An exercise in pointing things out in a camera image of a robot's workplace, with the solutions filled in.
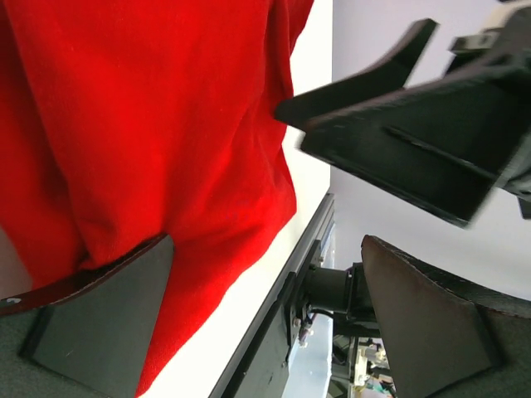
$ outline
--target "red shirt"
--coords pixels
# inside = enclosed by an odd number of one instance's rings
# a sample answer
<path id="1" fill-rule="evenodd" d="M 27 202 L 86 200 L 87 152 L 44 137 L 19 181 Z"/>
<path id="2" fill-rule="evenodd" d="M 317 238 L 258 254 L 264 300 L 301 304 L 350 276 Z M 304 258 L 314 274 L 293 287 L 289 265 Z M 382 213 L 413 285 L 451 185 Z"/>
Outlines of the red shirt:
<path id="1" fill-rule="evenodd" d="M 34 287 L 174 240 L 139 393 L 295 213 L 272 111 L 311 3 L 0 6 L 0 225 Z"/>

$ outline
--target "black plastic bracket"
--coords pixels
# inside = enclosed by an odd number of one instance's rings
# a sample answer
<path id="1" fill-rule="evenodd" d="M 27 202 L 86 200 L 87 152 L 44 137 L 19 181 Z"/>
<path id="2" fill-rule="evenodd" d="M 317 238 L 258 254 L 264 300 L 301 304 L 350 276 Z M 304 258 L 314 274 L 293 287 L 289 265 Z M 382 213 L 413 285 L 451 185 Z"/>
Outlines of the black plastic bracket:
<path id="1" fill-rule="evenodd" d="M 168 236 L 90 292 L 45 307 L 21 355 L 105 396 L 134 397 L 172 260 Z"/>
<path id="2" fill-rule="evenodd" d="M 531 202 L 519 199 L 520 212 L 524 220 L 531 220 Z"/>
<path id="3" fill-rule="evenodd" d="M 376 65 L 275 116 L 306 132 L 302 151 L 466 226 L 494 187 L 531 197 L 531 7 L 490 49 L 404 90 L 434 27 L 417 22 Z"/>
<path id="4" fill-rule="evenodd" d="M 309 253 L 304 259 L 302 266 L 297 274 L 293 273 L 293 281 L 286 290 L 286 296 L 283 298 L 285 322 L 287 326 L 288 345 L 290 350 L 287 353 L 286 360 L 290 356 L 291 348 L 295 345 L 299 336 L 300 328 L 308 319 L 309 296 L 305 289 L 304 282 L 311 267 L 319 266 L 321 256 L 321 242 L 315 240 L 309 249 Z"/>
<path id="5" fill-rule="evenodd" d="M 476 306 L 434 282 L 443 271 L 371 236 L 362 255 L 399 396 L 426 398 L 501 364 Z"/>

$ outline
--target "white wall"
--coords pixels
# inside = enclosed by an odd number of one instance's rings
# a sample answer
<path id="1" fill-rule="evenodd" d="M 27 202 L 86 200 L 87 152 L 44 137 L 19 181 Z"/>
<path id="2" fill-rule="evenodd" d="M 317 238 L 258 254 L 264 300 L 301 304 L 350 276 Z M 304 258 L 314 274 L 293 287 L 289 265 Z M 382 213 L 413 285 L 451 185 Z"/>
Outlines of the white wall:
<path id="1" fill-rule="evenodd" d="M 417 19 L 441 26 L 410 80 L 439 76 L 455 36 L 476 33 L 495 0 L 335 0 L 333 77 L 361 70 L 386 52 Z M 360 260 L 365 234 L 377 235 L 442 269 L 507 294 L 531 299 L 531 221 L 516 199 L 498 190 L 474 225 L 460 230 L 356 177 L 334 169 L 338 266 Z"/>

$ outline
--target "black plastic part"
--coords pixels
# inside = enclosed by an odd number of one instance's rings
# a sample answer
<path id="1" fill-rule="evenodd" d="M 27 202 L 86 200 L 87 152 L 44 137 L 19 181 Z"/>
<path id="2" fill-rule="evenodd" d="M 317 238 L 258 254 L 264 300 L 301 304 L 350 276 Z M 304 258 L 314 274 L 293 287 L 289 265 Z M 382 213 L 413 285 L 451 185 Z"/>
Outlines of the black plastic part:
<path id="1" fill-rule="evenodd" d="M 22 355 L 112 398 L 132 398 L 173 259 L 167 237 L 103 284 L 42 310 Z"/>
<path id="2" fill-rule="evenodd" d="M 401 89 L 436 27 L 431 19 L 414 23 L 377 64 L 354 77 L 282 102 L 275 117 L 304 130 L 308 121 L 317 116 Z"/>
<path id="3" fill-rule="evenodd" d="M 376 315 L 374 313 L 373 301 L 365 279 L 363 264 L 354 264 L 350 270 L 353 276 L 353 287 L 350 294 L 350 305 L 348 307 L 348 318 L 351 322 L 364 323 L 370 325 L 371 329 L 378 329 Z"/>
<path id="4" fill-rule="evenodd" d="M 349 323 L 343 319 L 337 319 L 336 317 L 334 317 L 334 334 L 340 334 L 345 337 L 382 337 L 378 328 L 366 328 L 356 323 Z"/>
<path id="5" fill-rule="evenodd" d="M 18 355 L 38 309 L 0 318 L 0 396 L 2 398 L 108 398 Z"/>
<path id="6" fill-rule="evenodd" d="M 403 78 L 388 68 L 400 49 L 420 55 L 426 42 L 409 34 L 369 72 L 290 99 L 276 117 L 306 132 L 304 152 L 466 226 L 494 187 L 531 195 L 531 7 L 473 61 L 397 88 Z M 386 72 L 374 82 L 378 70 Z"/>
<path id="7" fill-rule="evenodd" d="M 237 375 L 231 380 L 223 397 L 247 398 L 253 396 L 281 397 L 288 381 L 285 361 L 290 350 L 285 340 L 286 327 L 283 305 L 277 302 L 264 319 L 264 327 L 258 330 L 255 343 L 240 362 Z"/>
<path id="8" fill-rule="evenodd" d="M 391 371 L 385 367 L 373 367 L 371 368 L 371 375 L 379 378 L 380 376 L 392 377 Z"/>
<path id="9" fill-rule="evenodd" d="M 321 257 L 322 245 L 320 240 L 315 240 L 310 246 L 308 255 L 304 259 L 302 266 L 297 273 L 293 273 L 292 283 L 286 290 L 286 296 L 283 298 L 285 322 L 287 325 L 287 338 L 290 347 L 293 347 L 297 337 L 300 335 L 300 326 L 302 321 L 308 317 L 309 295 L 305 288 L 305 281 L 312 269 L 319 263 Z M 295 320 L 299 319 L 299 325 L 295 325 Z"/>
<path id="10" fill-rule="evenodd" d="M 520 212 L 524 220 L 531 220 L 531 202 L 519 199 Z"/>
<path id="11" fill-rule="evenodd" d="M 310 269 L 304 286 L 312 308 L 346 313 L 351 280 L 349 272 L 321 267 Z"/>
<path id="12" fill-rule="evenodd" d="M 442 271 L 416 268 L 411 256 L 373 237 L 363 240 L 362 255 L 398 396 L 426 398 L 501 365 L 475 305 L 433 282 Z"/>
<path id="13" fill-rule="evenodd" d="M 48 284 L 42 288 L 19 294 L 16 297 L 0 299 L 0 318 L 76 299 L 112 278 L 123 268 L 143 257 L 144 254 L 167 238 L 167 235 L 155 236 L 153 239 L 146 240 L 126 255 L 101 268 L 81 270 L 54 284 Z"/>

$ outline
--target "black cable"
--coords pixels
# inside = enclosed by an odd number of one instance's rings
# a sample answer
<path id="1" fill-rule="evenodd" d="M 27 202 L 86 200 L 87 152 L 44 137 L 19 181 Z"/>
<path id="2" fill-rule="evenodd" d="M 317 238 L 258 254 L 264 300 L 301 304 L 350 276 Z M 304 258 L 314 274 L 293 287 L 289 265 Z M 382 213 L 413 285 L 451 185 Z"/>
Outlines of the black cable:
<path id="1" fill-rule="evenodd" d="M 392 398 L 397 398 L 397 392 L 395 391 L 393 384 L 387 383 L 385 381 L 380 381 L 380 386 L 382 386 L 384 390 L 391 394 Z"/>
<path id="2" fill-rule="evenodd" d="M 334 319 L 334 315 L 330 311 L 325 311 L 324 309 L 312 309 L 311 313 L 326 315 L 327 317 Z"/>

